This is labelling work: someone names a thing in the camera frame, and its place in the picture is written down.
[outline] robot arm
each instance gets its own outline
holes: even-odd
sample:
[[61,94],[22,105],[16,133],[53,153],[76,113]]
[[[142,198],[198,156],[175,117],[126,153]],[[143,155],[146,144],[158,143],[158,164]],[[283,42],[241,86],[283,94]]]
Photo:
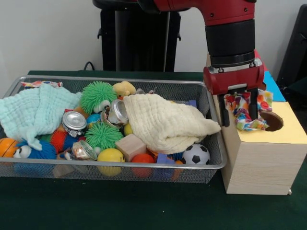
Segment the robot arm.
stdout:
[[258,87],[264,77],[260,59],[255,59],[256,0],[138,0],[146,12],[179,11],[198,8],[205,20],[211,66],[204,68],[204,81],[218,95],[221,121],[229,126],[224,95],[249,90],[249,114],[258,118]]

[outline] orange spiky ball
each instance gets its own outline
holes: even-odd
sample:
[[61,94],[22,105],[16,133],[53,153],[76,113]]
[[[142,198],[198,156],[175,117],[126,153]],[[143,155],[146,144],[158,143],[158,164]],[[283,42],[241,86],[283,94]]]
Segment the orange spiky ball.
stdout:
[[54,131],[54,133],[51,135],[50,144],[53,145],[57,153],[63,150],[66,136],[66,132],[58,130]]

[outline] yellow ball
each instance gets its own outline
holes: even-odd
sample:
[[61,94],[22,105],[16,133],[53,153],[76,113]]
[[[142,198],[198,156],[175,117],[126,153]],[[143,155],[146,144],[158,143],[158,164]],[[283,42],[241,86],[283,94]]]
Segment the yellow ball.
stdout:
[[[105,149],[99,154],[97,161],[125,162],[125,158],[117,149]],[[116,176],[121,173],[121,168],[114,166],[98,166],[98,170],[105,176]]]
[[132,131],[132,128],[131,128],[131,125],[128,123],[124,126],[124,134],[125,136],[128,136],[129,134],[132,134],[133,131]]

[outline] soccer ball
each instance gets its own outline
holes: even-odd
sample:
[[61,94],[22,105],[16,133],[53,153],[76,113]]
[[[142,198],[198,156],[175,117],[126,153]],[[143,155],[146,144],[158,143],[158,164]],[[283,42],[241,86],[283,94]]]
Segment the soccer ball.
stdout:
[[210,153],[203,145],[194,144],[184,151],[182,162],[184,164],[209,164]]

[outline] tin can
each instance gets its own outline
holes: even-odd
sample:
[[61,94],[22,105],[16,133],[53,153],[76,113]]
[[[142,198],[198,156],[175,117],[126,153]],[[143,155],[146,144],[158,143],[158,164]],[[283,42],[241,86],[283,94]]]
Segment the tin can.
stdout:
[[72,153],[77,160],[97,160],[96,152],[84,140],[75,142],[72,145]]
[[86,132],[87,122],[85,117],[75,111],[64,113],[62,124],[66,132],[73,138],[83,136]]
[[116,126],[123,126],[128,123],[128,115],[125,104],[122,100],[114,100],[111,104],[108,121]]

